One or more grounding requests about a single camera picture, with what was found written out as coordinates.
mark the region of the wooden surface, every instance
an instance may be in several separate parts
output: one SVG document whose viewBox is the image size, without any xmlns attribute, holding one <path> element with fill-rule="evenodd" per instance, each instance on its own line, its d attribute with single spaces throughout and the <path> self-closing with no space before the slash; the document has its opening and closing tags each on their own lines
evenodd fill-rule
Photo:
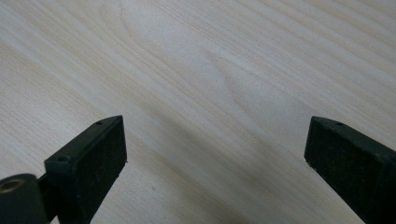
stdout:
<svg viewBox="0 0 396 224">
<path fill-rule="evenodd" d="M 393 0 L 4 0 L 0 38 L 0 178 L 124 116 L 92 223 L 362 223 L 304 161 L 309 120 L 396 148 Z"/>
</svg>

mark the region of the black clamp jaw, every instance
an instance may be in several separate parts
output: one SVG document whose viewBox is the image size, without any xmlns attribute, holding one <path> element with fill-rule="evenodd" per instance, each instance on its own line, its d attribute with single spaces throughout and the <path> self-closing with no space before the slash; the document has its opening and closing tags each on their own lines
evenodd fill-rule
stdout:
<svg viewBox="0 0 396 224">
<path fill-rule="evenodd" d="M 343 123 L 313 117 L 304 156 L 365 223 L 396 223 L 395 151 Z"/>
<path fill-rule="evenodd" d="M 0 223 L 90 223 L 126 162 L 122 116 L 102 119 L 45 160 L 0 181 Z"/>
<path fill-rule="evenodd" d="M 305 159 L 368 224 L 396 223 L 396 152 L 313 117 Z M 0 181 L 0 223 L 90 223 L 126 162 L 122 116 L 103 119 L 45 160 L 46 173 Z"/>
</svg>

